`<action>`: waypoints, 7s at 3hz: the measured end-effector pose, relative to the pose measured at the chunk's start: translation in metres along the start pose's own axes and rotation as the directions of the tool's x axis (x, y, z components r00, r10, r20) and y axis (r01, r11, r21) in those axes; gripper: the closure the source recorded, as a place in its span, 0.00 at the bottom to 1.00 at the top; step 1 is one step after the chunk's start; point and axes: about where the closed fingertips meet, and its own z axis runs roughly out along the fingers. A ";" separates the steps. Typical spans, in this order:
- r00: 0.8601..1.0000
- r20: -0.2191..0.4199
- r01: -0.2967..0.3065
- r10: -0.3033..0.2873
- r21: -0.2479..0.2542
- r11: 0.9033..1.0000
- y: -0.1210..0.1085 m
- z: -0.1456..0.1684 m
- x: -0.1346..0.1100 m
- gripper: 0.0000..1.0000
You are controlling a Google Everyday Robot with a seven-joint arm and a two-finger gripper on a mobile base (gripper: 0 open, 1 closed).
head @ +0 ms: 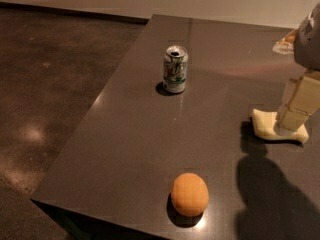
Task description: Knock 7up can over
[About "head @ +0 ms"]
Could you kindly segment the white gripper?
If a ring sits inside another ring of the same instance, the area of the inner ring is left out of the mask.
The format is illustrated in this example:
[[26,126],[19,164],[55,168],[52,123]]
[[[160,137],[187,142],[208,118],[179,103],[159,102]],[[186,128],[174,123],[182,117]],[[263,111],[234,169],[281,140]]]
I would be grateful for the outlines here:
[[295,62],[307,70],[291,78],[276,116],[277,124],[297,131],[320,108],[320,3],[301,22],[294,41]]

